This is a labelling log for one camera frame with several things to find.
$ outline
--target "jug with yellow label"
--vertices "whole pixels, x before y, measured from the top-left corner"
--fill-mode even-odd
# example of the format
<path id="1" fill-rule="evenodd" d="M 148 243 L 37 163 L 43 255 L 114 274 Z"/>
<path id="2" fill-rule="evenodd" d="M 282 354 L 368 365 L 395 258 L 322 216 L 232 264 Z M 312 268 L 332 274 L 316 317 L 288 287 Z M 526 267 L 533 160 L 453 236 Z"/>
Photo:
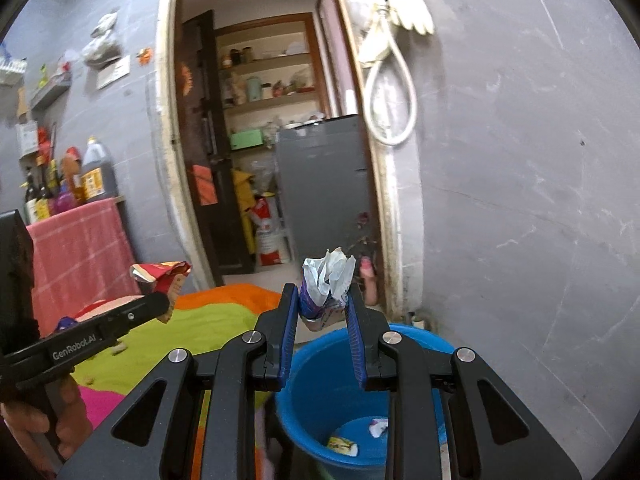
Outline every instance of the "jug with yellow label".
<path id="1" fill-rule="evenodd" d="M 86 202 L 118 196 L 111 155 L 95 137 L 89 137 L 80 171 Z"/>

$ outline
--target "blue plastic bin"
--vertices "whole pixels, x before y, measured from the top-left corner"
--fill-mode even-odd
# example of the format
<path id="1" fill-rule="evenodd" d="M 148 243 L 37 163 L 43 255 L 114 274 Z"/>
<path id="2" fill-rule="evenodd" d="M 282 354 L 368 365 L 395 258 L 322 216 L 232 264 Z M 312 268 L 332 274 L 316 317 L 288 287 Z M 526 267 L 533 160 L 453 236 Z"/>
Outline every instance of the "blue plastic bin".
<path id="1" fill-rule="evenodd" d="M 426 330 L 391 325 L 424 348 L 452 353 L 453 346 Z M 434 396 L 440 443 L 447 439 L 440 397 Z M 387 392 L 364 392 L 353 373 L 346 329 L 330 332 L 294 356 L 287 386 L 276 394 L 278 416 L 293 443 L 311 455 L 335 480 L 383 480 L 386 435 L 373 439 L 368 421 L 388 416 Z M 326 447 L 334 434 L 358 444 L 358 455 Z"/>

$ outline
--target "human hand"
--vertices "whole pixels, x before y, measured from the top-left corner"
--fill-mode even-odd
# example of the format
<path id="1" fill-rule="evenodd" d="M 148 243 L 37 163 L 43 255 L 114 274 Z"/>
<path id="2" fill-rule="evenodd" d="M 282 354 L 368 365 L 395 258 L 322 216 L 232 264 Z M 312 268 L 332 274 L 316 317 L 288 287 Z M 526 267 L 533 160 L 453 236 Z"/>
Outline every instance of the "human hand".
<path id="1" fill-rule="evenodd" d="M 56 424 L 56 434 L 60 439 L 58 452 L 63 458 L 69 459 L 91 435 L 93 428 L 86 416 L 86 406 L 73 377 L 67 376 L 62 379 L 60 396 L 66 406 Z M 31 436 L 31 433 L 49 431 L 47 416 L 33 406 L 19 401 L 0 404 L 0 413 L 34 467 L 40 471 L 53 471 L 49 460 Z"/>

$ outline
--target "metal screw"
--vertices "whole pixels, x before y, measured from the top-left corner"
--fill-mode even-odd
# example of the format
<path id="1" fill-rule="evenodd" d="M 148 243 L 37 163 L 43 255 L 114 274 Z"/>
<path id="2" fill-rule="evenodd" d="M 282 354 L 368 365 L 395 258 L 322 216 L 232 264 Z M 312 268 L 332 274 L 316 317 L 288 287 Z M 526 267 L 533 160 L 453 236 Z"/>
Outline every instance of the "metal screw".
<path id="1" fill-rule="evenodd" d="M 389 345 L 397 345 L 402 341 L 402 336 L 398 332 L 393 332 L 391 330 L 390 332 L 383 333 L 382 341 Z"/>
<path id="2" fill-rule="evenodd" d="M 172 363 L 181 363 L 187 358 L 187 351 L 184 348 L 176 348 L 169 352 L 169 361 Z"/>
<path id="3" fill-rule="evenodd" d="M 262 334 L 257 330 L 249 330 L 242 334 L 242 341 L 245 343 L 257 343 L 262 339 Z"/>
<path id="4" fill-rule="evenodd" d="M 476 353 L 471 348 L 458 348 L 456 356 L 465 363 L 470 363 L 476 358 Z"/>

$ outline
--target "plaid cloth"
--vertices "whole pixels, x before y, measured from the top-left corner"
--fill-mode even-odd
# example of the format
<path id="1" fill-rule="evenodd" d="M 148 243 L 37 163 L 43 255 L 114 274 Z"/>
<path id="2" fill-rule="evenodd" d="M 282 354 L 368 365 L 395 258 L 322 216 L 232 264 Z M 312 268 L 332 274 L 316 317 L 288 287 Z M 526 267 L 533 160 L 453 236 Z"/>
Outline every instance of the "plaid cloth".
<path id="1" fill-rule="evenodd" d="M 133 254 L 113 198 L 27 229 L 33 239 L 33 316 L 42 337 L 88 304 L 140 294 L 129 275 Z"/>

